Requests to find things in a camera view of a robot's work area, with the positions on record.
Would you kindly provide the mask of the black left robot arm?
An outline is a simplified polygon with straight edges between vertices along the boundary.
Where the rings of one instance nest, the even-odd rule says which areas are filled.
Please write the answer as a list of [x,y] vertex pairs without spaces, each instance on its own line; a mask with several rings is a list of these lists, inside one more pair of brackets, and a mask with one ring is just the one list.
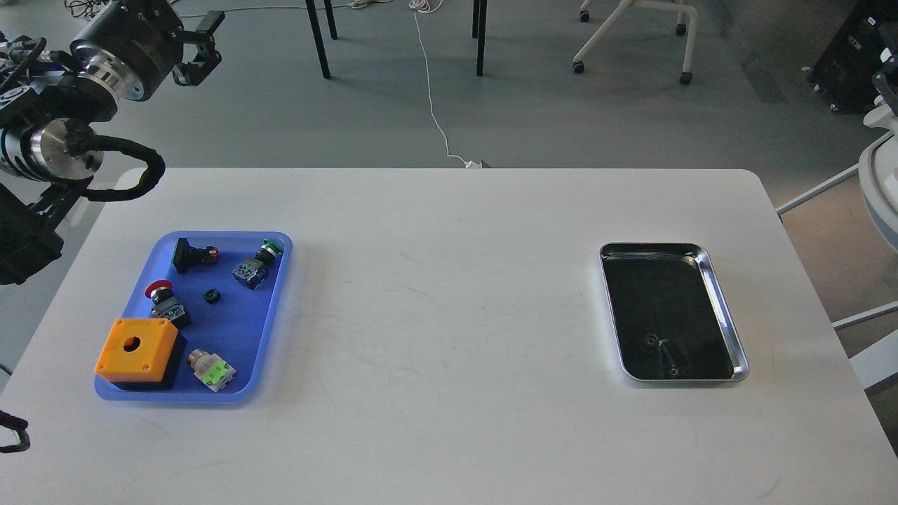
[[184,25],[169,1],[109,1],[52,50],[42,37],[2,36],[2,172],[44,183],[32,203],[2,188],[2,288],[25,284],[57,261],[61,221],[78,201],[132,201],[167,165],[154,148],[95,131],[122,100],[145,102],[167,77],[195,87],[221,63],[209,11]]

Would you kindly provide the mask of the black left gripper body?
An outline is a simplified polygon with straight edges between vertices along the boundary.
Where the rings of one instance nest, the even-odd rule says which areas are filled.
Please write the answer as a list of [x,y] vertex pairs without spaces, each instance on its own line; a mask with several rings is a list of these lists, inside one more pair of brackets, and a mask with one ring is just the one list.
[[112,1],[71,42],[74,57],[116,58],[131,71],[128,100],[148,100],[183,57],[171,32],[183,21],[167,1]]

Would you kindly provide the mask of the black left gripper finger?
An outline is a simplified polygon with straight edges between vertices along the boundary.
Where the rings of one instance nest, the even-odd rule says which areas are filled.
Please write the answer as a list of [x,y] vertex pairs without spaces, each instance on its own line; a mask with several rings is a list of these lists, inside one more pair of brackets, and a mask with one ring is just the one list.
[[180,62],[173,68],[173,79],[178,86],[199,86],[221,63],[221,54],[216,50],[214,33],[224,22],[224,11],[209,11],[195,31],[186,31],[180,26],[171,32],[171,38],[182,45],[196,47],[196,55],[189,62]]

